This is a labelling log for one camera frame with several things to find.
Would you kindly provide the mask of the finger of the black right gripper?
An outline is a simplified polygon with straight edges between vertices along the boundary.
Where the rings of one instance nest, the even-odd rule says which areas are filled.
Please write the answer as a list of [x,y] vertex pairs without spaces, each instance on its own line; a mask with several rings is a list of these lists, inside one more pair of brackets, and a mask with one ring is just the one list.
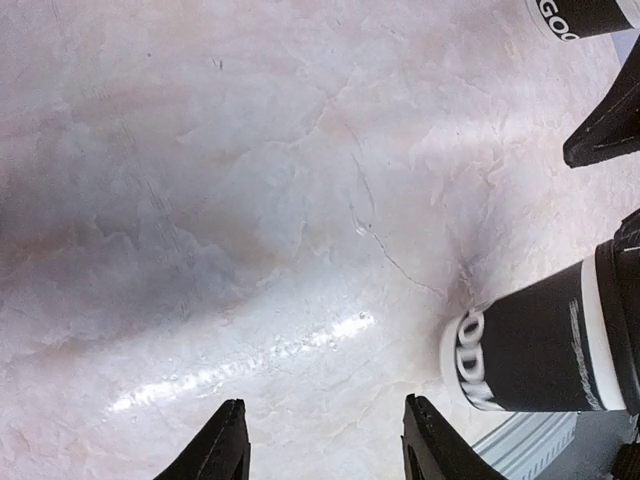
[[621,70],[611,88],[563,145],[570,168],[639,151],[639,35],[613,34]]

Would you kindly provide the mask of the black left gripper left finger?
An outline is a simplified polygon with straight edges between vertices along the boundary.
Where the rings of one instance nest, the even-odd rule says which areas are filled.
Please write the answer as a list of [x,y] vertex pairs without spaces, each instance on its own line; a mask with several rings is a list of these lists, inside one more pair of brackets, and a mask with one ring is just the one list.
[[248,480],[251,444],[242,399],[226,400],[155,480]]

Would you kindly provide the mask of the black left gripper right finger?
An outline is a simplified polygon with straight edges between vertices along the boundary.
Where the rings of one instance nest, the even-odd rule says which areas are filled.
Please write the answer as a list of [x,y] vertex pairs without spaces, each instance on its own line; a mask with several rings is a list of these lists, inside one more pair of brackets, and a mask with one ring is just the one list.
[[487,464],[424,396],[410,394],[403,416],[407,480],[505,480]]

